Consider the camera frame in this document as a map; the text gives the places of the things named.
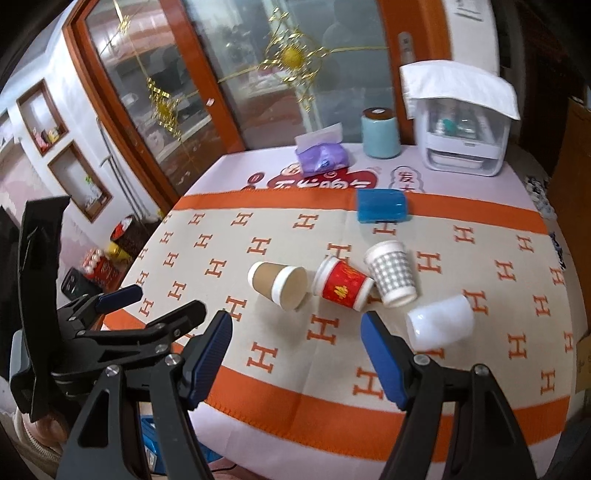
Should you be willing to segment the white countertop appliance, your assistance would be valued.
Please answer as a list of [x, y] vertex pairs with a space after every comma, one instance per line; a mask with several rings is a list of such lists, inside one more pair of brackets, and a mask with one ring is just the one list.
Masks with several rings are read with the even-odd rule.
[[416, 104], [415, 139], [427, 168], [493, 177], [502, 169], [511, 119], [493, 109], [455, 99]]

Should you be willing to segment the wooden glass door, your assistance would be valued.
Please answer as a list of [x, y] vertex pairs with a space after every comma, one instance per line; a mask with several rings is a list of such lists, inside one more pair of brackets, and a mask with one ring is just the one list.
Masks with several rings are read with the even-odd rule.
[[400, 67], [447, 59], [440, 1], [78, 1], [63, 27], [97, 114], [169, 210], [221, 156], [293, 144], [370, 107], [401, 112]]

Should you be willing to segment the brown paper cup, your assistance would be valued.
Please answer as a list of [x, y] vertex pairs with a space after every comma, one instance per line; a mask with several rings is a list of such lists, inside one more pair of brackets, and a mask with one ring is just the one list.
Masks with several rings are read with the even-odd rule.
[[259, 261], [247, 273], [249, 286], [284, 311], [297, 309], [308, 293], [304, 267]]

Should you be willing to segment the white cloth on appliance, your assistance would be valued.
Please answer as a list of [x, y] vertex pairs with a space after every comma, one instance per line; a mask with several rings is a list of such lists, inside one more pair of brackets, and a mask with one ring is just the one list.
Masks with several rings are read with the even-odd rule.
[[521, 119], [514, 87], [505, 79], [478, 67], [451, 60], [409, 63], [399, 69], [408, 119], [418, 102], [453, 99], [494, 110], [512, 120]]

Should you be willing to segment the blue plastic cup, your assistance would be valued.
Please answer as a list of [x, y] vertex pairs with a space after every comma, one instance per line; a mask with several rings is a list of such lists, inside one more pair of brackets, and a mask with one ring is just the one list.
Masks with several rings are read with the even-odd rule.
[[409, 206], [405, 193], [396, 189], [356, 191], [356, 212], [362, 224], [406, 221]]

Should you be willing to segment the red paper cup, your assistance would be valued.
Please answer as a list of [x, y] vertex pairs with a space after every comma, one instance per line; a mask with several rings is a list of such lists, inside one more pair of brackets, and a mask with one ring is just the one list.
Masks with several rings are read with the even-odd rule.
[[361, 312], [375, 281], [335, 256], [322, 261], [311, 283], [311, 293], [329, 302]]

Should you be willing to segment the white plastic cup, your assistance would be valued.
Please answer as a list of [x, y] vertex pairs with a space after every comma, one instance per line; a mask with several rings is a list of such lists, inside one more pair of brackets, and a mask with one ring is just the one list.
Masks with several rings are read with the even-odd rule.
[[416, 351], [443, 348], [473, 334], [470, 302], [457, 295], [411, 310], [406, 316], [410, 345]]

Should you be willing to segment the light blue canister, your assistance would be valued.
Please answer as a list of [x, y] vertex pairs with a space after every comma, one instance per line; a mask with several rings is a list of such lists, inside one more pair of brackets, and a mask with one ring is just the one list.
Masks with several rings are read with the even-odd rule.
[[398, 120], [394, 110], [372, 107], [362, 115], [363, 152], [376, 159], [391, 159], [402, 152]]

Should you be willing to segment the purple tissue pack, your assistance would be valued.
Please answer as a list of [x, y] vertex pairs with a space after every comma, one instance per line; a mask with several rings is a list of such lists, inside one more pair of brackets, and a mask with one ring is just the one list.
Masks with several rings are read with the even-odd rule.
[[342, 145], [341, 123], [298, 135], [294, 142], [304, 178], [349, 167], [349, 152]]

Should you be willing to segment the grey checked paper cup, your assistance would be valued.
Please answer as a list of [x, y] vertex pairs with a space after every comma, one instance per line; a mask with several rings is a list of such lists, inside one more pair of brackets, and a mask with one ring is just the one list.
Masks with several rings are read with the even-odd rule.
[[414, 273], [402, 242], [388, 240], [373, 245], [363, 256], [363, 262], [385, 307], [401, 307], [417, 299]]

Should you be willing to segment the orange beige H-pattern tablecloth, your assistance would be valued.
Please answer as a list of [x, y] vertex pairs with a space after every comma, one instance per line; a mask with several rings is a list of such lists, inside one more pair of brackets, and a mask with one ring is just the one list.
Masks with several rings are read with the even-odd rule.
[[166, 215], [126, 279], [139, 328], [191, 300], [231, 343], [191, 415], [198, 439], [270, 479], [375, 479], [403, 414], [360, 336], [377, 312], [414, 351], [488, 365], [536, 471], [558, 446], [575, 340], [564, 268], [514, 172], [419, 172], [359, 159], [303, 178], [281, 150], [222, 159]]

